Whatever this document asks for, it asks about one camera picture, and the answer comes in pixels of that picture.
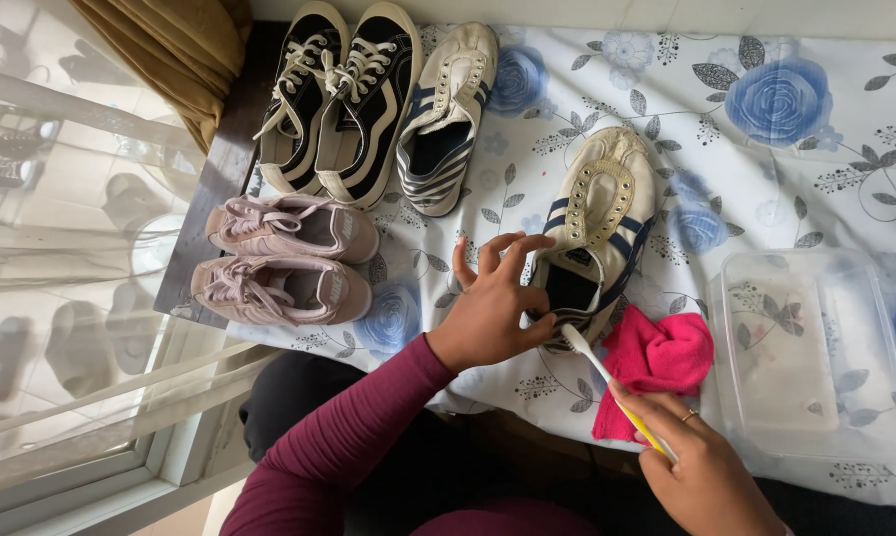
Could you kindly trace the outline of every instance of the sheer curtain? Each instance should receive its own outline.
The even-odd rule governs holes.
[[[152,311],[204,156],[98,45],[67,3],[0,0],[0,488],[225,402],[267,361],[167,357],[210,329]]]

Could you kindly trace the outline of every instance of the yellow toothbrush handle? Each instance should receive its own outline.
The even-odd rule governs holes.
[[[680,461],[677,455],[673,452],[673,449],[670,448],[670,445],[668,445],[663,438],[650,431],[650,428],[646,425],[646,422],[643,422],[643,419],[634,415],[629,409],[623,407],[623,404],[620,402],[617,402],[617,407],[621,408],[621,411],[627,416],[627,419],[633,423],[633,426],[646,436],[646,441],[650,442],[650,445],[653,445],[653,448],[656,448],[656,450],[666,455],[673,464]]]

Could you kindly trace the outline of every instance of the hand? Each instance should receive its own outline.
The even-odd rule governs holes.
[[[520,274],[527,254],[551,247],[554,238],[526,237],[524,232],[492,238],[478,253],[478,274],[464,262],[465,237],[458,237],[452,255],[454,276],[461,283],[448,318],[425,335],[436,357],[455,374],[473,366],[495,364],[534,348],[554,334],[557,316],[550,313],[544,289],[523,286]],[[507,249],[504,259],[501,252]],[[527,309],[546,313],[527,329],[520,316]]]
[[[680,458],[671,466],[655,448],[640,454],[646,481],[680,527],[693,536],[784,536],[785,525],[726,439],[699,415],[681,420],[689,415],[685,403],[670,393],[632,395],[616,380],[609,388]]]

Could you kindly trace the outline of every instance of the finger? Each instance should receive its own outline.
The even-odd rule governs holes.
[[[713,431],[713,428],[710,427],[710,425],[707,424],[706,421],[703,420],[703,418],[699,415],[694,415],[689,419],[683,420],[687,415],[690,414],[690,407],[686,405],[686,402],[684,402],[680,397],[674,395],[673,393],[646,393],[644,394],[644,396],[647,399],[656,402],[668,409],[670,413],[679,417],[680,421],[683,424],[701,433],[701,435],[705,435],[706,433]]]
[[[547,291],[537,287],[517,287],[517,304],[521,310],[534,309],[541,314],[551,310],[551,298],[547,296]]]
[[[475,279],[478,278],[478,274],[475,274],[475,271],[464,261],[464,250],[467,245],[467,238],[458,237],[451,256],[451,267],[454,270],[454,276],[457,277],[457,282],[461,283],[461,290],[468,290],[468,287],[473,285]]]
[[[640,470],[657,497],[677,481],[669,458],[653,447],[648,446],[640,453]]]
[[[526,329],[522,329],[519,341],[520,347],[524,349],[522,351],[549,341],[551,336],[554,336],[554,323],[557,319],[558,316],[554,313],[547,313],[536,322],[527,326]]]
[[[478,251],[478,274],[491,274],[497,270],[502,261],[502,251],[523,236],[524,231],[505,233],[485,242]]]
[[[553,237],[545,237],[543,235],[531,235],[524,237],[511,244],[508,252],[504,254],[502,267],[504,273],[513,277],[514,280],[520,280],[520,274],[524,271],[524,262],[527,261],[527,254],[539,248],[549,248],[558,243]]]
[[[692,428],[656,401],[630,394],[616,380],[610,380],[607,388],[617,402],[643,419],[653,432],[673,447],[674,452],[680,452],[679,448],[689,444],[697,436]]]

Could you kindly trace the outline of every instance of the maroon sleeve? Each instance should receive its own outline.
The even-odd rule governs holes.
[[[341,535],[348,492],[454,379],[419,335],[279,438],[246,479],[221,536]]]

